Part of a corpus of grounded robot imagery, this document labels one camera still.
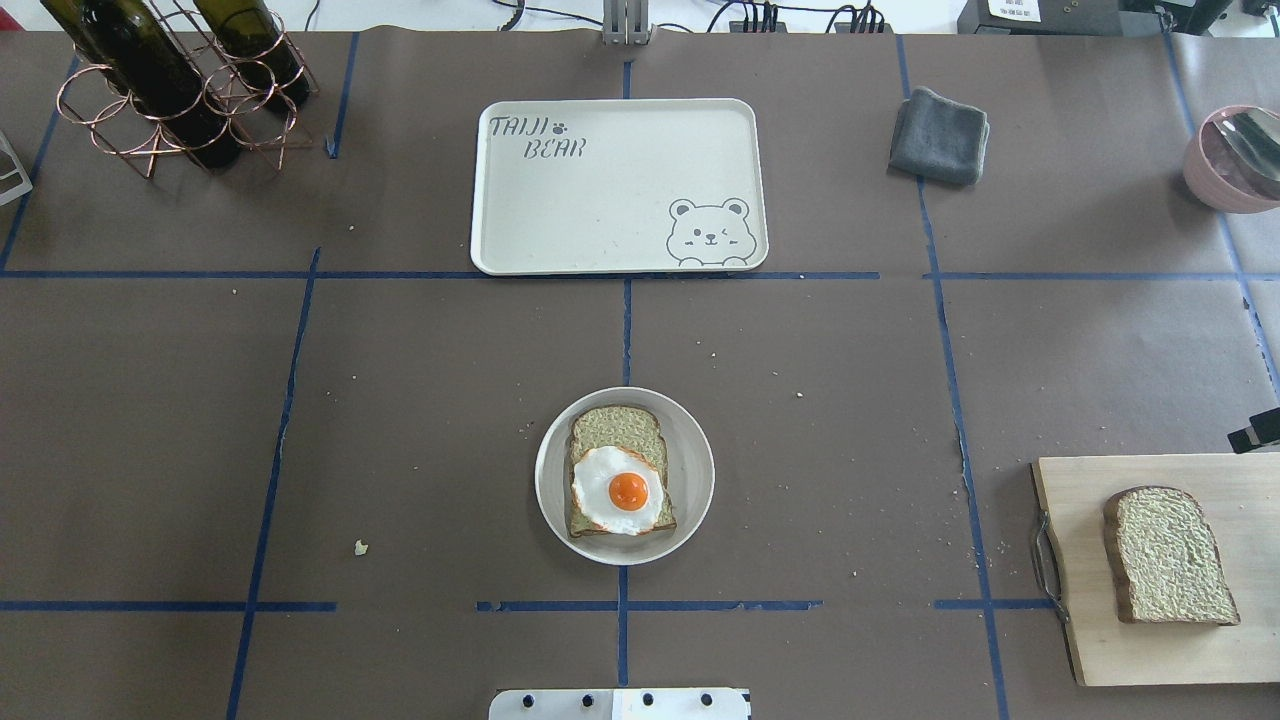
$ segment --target egg yolk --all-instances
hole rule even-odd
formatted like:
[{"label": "egg yolk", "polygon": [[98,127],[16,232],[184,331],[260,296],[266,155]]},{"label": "egg yolk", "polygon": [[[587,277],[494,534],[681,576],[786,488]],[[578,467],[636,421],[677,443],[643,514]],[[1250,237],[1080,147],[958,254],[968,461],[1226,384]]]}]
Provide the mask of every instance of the egg yolk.
[{"label": "egg yolk", "polygon": [[609,500],[620,510],[640,510],[649,500],[649,486],[635,473],[620,473],[609,480]]}]

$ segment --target white floor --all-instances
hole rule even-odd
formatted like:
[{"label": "white floor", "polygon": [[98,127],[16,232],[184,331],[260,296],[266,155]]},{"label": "white floor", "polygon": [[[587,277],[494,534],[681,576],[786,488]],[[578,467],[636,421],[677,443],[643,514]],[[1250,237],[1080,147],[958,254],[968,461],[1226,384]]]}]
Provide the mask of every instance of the white floor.
[{"label": "white floor", "polygon": [[[154,0],[166,6],[173,0]],[[183,0],[189,6],[189,0]],[[268,0],[268,5],[284,18],[288,29],[302,29],[315,0]],[[515,0],[504,0],[513,3]],[[576,13],[599,19],[603,0],[529,0],[530,5]],[[837,8],[842,0],[782,0],[786,5],[806,8]],[[703,32],[721,0],[650,0],[650,22],[681,23]],[[9,12],[27,29],[56,29],[38,0],[3,0],[0,6]],[[956,15],[964,0],[876,0],[876,8],[902,33],[954,33]],[[492,0],[320,0],[311,23],[312,29],[351,31],[380,24],[413,29],[495,29],[511,18],[511,9]],[[724,32],[728,19],[741,18],[740,10],[727,10],[716,29]],[[782,10],[778,19],[791,32],[822,32],[831,19],[829,13],[804,13]],[[544,13],[526,12],[517,29],[545,31],[586,27],[586,23],[557,18]],[[1262,18],[1245,15],[1239,3],[1233,3],[1225,20],[1212,28],[1216,36],[1272,37],[1270,23]]]}]

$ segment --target fried egg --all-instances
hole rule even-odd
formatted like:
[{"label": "fried egg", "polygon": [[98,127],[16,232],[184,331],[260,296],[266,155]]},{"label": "fried egg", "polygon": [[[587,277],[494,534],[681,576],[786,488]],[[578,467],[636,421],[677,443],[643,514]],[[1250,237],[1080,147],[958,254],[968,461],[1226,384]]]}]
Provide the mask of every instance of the fried egg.
[{"label": "fried egg", "polygon": [[658,523],[662,478],[639,452],[613,445],[595,447],[573,465],[573,498],[599,529],[639,536]]}]

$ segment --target round plate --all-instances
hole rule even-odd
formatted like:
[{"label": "round plate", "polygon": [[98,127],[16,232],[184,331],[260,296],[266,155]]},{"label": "round plate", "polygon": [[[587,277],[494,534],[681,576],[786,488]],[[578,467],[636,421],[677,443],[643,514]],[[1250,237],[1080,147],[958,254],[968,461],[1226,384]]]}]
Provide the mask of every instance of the round plate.
[{"label": "round plate", "polygon": [[[566,498],[570,488],[568,441],[573,420],[593,407],[627,405],[643,407],[658,419],[667,441],[667,491],[676,514],[675,530],[658,530],[645,536],[568,537]],[[611,387],[580,398],[556,418],[534,466],[534,491],[538,506],[552,532],[564,544],[584,557],[608,565],[639,565],[657,560],[685,544],[703,524],[712,506],[716,489],[716,461],[712,446],[698,420],[669,397],[639,387]]]}]

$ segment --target pink bowl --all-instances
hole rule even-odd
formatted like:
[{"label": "pink bowl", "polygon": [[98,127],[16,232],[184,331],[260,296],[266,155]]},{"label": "pink bowl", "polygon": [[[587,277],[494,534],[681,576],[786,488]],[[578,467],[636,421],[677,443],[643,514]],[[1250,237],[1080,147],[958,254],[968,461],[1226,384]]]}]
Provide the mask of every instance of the pink bowl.
[{"label": "pink bowl", "polygon": [[[1280,200],[1270,200],[1252,191],[1243,190],[1222,177],[1219,170],[1229,169],[1229,161],[1224,167],[1221,151],[1226,149],[1226,141],[1213,127],[1213,120],[1252,109],[1252,105],[1228,105],[1213,110],[1208,118],[1196,129],[1196,135],[1187,143],[1187,156],[1183,159],[1183,177],[1187,178],[1187,187],[1196,197],[1210,208],[1224,213],[1262,213],[1280,208]],[[1219,160],[1219,169],[1213,168],[1210,155]]]}]

